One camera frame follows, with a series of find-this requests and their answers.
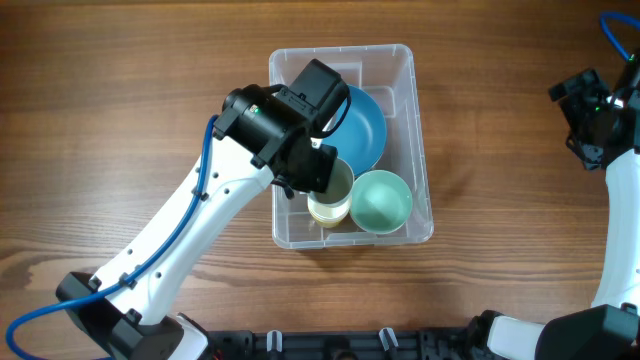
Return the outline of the grey plastic cup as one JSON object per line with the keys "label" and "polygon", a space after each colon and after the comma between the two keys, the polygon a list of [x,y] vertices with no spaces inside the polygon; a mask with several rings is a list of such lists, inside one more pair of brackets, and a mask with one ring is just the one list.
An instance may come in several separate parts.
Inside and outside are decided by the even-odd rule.
{"label": "grey plastic cup", "polygon": [[346,199],[352,190],[354,174],[344,160],[337,158],[325,192],[311,192],[309,199],[320,204],[335,204]]}

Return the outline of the cream plastic cup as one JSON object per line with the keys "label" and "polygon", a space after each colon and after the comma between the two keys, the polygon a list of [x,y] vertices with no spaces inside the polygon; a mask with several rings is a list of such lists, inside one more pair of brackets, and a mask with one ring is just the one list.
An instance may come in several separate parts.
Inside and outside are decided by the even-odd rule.
{"label": "cream plastic cup", "polygon": [[343,220],[349,214],[351,203],[352,201],[350,199],[345,199],[344,201],[335,204],[324,204],[317,202],[313,198],[309,197],[307,200],[307,208],[314,219],[340,218],[341,220]]}

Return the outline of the mint green bowl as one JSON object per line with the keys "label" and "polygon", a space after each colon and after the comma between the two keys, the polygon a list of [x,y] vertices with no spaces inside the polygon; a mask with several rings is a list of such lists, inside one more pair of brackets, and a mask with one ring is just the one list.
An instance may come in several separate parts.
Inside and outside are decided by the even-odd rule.
{"label": "mint green bowl", "polygon": [[379,235],[395,232],[406,223],[412,208],[411,190],[395,173],[373,170],[354,182],[350,216],[366,232]]}

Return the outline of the yellow plastic cup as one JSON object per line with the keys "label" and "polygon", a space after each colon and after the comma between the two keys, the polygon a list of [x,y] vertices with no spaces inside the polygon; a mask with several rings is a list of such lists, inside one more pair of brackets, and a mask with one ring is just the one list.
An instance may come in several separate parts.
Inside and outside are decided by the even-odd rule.
{"label": "yellow plastic cup", "polygon": [[319,226],[323,228],[334,228],[342,222],[340,218],[337,218],[337,219],[315,218],[315,221]]}

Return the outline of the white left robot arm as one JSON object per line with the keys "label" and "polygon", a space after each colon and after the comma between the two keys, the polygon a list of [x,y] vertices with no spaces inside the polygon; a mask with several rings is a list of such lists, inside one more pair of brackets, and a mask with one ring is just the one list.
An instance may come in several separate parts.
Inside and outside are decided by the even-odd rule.
{"label": "white left robot arm", "polygon": [[56,295],[73,323],[114,359],[199,359],[207,334],[171,314],[194,265],[269,186],[322,192],[337,151],[324,143],[350,102],[341,75],[310,61],[290,85],[233,90],[205,130],[191,174],[136,238],[94,273],[72,272]]}

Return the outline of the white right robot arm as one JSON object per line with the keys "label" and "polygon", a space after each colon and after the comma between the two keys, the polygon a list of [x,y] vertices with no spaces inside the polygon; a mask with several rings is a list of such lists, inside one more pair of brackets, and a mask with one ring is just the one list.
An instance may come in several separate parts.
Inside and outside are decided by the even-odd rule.
{"label": "white right robot arm", "polygon": [[605,174],[608,231],[602,275],[586,310],[545,324],[499,313],[479,318],[479,347],[504,359],[639,356],[639,54],[614,87],[587,69],[549,90],[568,123],[566,147]]}

